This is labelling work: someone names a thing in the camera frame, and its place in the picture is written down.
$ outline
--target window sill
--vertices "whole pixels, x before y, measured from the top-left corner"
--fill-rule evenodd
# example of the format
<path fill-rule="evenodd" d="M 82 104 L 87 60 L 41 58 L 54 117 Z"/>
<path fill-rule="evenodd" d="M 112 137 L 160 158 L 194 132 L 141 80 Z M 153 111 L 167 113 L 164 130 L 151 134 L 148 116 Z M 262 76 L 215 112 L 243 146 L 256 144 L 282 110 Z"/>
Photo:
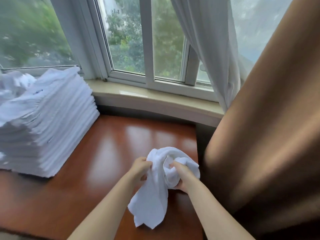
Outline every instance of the window sill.
<path fill-rule="evenodd" d="M 102 80 L 86 80 L 96 104 L 150 111 L 217 127 L 224 113 L 217 102 Z"/>

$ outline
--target glass pane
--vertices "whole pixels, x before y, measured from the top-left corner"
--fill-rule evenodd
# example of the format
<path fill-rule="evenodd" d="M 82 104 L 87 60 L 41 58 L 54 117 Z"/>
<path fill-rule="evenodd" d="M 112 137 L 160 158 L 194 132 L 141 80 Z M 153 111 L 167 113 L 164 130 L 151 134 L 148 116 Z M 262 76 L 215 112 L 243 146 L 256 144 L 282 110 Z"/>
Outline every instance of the glass pane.
<path fill-rule="evenodd" d="M 198 69 L 198 75 L 197 75 L 197 82 L 202 82 L 202 83 L 210 83 L 209 77 L 207 75 L 207 72 L 204 71 L 205 67 L 203 66 L 202 62 L 199 62 L 199 69 Z"/>
<path fill-rule="evenodd" d="M 50 0 L 0 0 L 3 68 L 77 64 Z"/>
<path fill-rule="evenodd" d="M 139 0 L 98 0 L 116 70 L 145 73 Z"/>
<path fill-rule="evenodd" d="M 239 53 L 255 63 L 292 0 L 231 0 Z"/>
<path fill-rule="evenodd" d="M 170 0 L 151 0 L 154 75 L 180 80 L 184 34 Z"/>

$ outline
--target hand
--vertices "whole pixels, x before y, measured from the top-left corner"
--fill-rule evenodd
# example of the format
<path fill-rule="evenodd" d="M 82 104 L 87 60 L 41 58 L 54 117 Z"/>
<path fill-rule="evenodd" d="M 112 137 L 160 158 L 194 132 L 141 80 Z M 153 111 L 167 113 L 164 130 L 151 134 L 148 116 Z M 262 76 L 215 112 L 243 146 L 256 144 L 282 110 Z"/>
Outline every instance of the hand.
<path fill-rule="evenodd" d="M 128 173 L 133 177 L 134 185 L 140 181 L 147 180 L 147 172 L 152 167 L 152 161 L 147 161 L 146 157 L 138 157 L 134 160 Z"/>
<path fill-rule="evenodd" d="M 189 182 L 192 179 L 197 179 L 193 172 L 186 165 L 183 165 L 177 161 L 173 161 L 173 163 L 170 164 L 170 167 L 175 167 L 180 177 L 180 181 L 174 188 L 188 193 Z"/>

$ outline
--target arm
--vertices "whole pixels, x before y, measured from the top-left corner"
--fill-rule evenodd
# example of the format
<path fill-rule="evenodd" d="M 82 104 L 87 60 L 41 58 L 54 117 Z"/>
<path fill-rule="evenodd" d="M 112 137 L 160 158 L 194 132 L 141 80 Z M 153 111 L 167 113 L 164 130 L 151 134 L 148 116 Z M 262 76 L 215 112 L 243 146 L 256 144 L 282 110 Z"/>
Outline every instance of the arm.
<path fill-rule="evenodd" d="M 145 181 L 152 166 L 145 157 L 136 159 L 131 169 L 118 181 L 106 197 L 74 230 L 68 240 L 114 239 L 134 187 Z"/>
<path fill-rule="evenodd" d="M 250 233 L 222 207 L 208 188 L 193 175 L 187 166 L 176 161 L 170 166 L 177 169 L 181 178 L 176 188 L 189 195 L 209 240 L 254 240 Z"/>

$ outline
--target wooden table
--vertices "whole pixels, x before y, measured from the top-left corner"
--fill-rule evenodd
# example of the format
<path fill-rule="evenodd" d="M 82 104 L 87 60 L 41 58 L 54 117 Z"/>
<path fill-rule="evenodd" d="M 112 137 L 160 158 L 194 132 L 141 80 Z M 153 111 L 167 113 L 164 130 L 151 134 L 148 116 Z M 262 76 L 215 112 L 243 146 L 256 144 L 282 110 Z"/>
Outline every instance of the wooden table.
<path fill-rule="evenodd" d="M 198 161 L 191 125 L 101 115 L 59 173 L 51 179 L 0 171 L 0 228 L 64 240 L 106 196 L 139 156 L 173 146 Z M 126 210 L 115 239 L 202 239 L 189 197 L 169 190 L 164 221 L 136 228 Z"/>

